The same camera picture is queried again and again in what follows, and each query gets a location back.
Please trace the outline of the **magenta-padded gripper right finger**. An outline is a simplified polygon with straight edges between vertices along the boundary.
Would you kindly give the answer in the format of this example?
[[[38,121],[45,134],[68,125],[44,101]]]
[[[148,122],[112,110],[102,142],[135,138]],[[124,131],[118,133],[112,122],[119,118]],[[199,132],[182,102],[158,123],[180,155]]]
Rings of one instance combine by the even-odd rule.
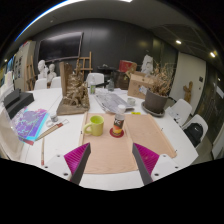
[[[144,185],[148,185],[181,169],[167,154],[158,155],[137,143],[133,144],[132,153]]]

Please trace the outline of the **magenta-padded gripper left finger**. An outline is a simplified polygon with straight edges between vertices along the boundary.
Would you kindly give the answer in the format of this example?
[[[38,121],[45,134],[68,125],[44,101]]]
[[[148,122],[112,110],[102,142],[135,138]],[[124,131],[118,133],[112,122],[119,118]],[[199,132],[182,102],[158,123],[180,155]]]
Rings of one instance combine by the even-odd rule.
[[[86,143],[65,155],[57,154],[43,165],[42,168],[78,185],[82,179],[90,154],[91,145]]]

